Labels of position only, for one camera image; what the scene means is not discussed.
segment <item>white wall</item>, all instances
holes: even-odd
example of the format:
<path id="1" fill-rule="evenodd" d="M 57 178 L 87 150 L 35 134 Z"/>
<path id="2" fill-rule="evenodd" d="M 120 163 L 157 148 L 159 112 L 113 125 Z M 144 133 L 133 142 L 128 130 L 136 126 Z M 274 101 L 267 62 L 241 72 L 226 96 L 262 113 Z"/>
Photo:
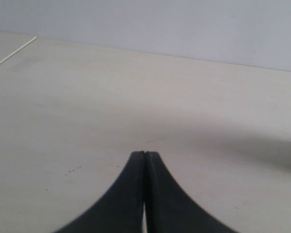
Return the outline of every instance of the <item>white wall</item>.
<path id="1" fill-rule="evenodd" d="M 0 0 L 0 30 L 291 71 L 291 0 Z"/>

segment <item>white table surface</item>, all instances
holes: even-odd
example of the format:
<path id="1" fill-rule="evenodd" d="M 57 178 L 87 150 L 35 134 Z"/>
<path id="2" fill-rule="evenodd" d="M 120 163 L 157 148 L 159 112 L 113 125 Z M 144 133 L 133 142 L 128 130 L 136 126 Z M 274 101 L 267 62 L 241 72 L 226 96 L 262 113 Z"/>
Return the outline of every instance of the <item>white table surface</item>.
<path id="1" fill-rule="evenodd" d="M 0 66 L 0 232 L 67 224 L 134 150 L 240 233 L 291 233 L 291 73 L 47 39 Z"/>
<path id="2" fill-rule="evenodd" d="M 31 35 L 0 32 L 0 61 L 32 38 Z"/>

